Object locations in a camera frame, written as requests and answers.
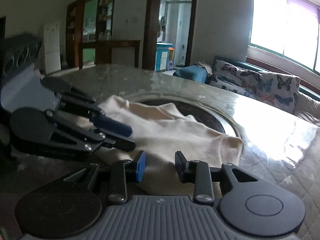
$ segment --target wooden desk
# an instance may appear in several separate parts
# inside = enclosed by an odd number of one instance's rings
[[[134,67],[139,68],[140,41],[95,41],[79,44],[79,69],[83,67],[83,49],[96,49],[96,64],[111,64],[112,48],[134,48]]]

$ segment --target couch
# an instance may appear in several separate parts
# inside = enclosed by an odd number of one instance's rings
[[[231,65],[246,70],[252,70],[255,72],[269,72],[255,65],[251,65],[241,61],[230,60],[224,57],[217,56],[215,57],[215,61],[216,60],[225,61]],[[211,81],[211,77],[210,75],[208,75],[207,70],[197,65],[192,65],[177,70],[175,73],[173,73],[173,75],[205,84],[209,84]],[[320,126],[320,95],[300,85],[298,99],[292,114],[301,119],[304,119],[307,122],[311,122],[317,126]]]

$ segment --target door frame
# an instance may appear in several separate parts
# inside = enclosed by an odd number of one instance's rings
[[[191,60],[191,50],[196,19],[196,2],[197,0],[192,0],[191,4],[191,16],[185,66],[189,66]],[[159,31],[159,8],[160,0],[147,0],[142,53],[142,68],[153,71],[155,70],[156,41]]]

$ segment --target blue butterfly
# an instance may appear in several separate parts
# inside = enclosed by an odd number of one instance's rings
[[[221,80],[221,81],[227,81],[227,82],[229,82],[231,84],[234,84],[234,85],[240,87],[240,85],[234,79],[230,79],[230,78],[225,77],[225,76],[218,76],[218,79]]]
[[[250,97],[250,90],[249,89],[245,89],[244,96]]]
[[[293,101],[293,98],[283,98],[277,94],[275,94],[275,98],[279,101],[281,105],[286,105],[286,106],[289,106],[289,104]]]
[[[260,82],[258,84],[259,90],[263,91],[263,88],[266,88],[266,92],[270,92],[273,83],[273,78],[269,79],[266,83]]]

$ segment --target screw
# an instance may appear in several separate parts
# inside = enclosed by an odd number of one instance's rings
[[[91,150],[92,150],[92,147],[91,147],[90,144],[86,144],[86,145],[84,146],[84,148],[85,148],[87,151],[91,151]]]
[[[100,137],[102,138],[102,139],[104,139],[104,138],[106,138],[106,135],[104,134],[104,133],[99,133],[99,135],[100,135]]]
[[[200,203],[208,203],[212,200],[212,197],[207,194],[200,194],[195,197],[195,200]]]
[[[53,116],[53,112],[51,110],[47,110],[47,116],[52,117]]]
[[[111,194],[109,196],[109,200],[112,202],[122,202],[122,201],[124,201],[124,196],[122,196],[120,194]]]

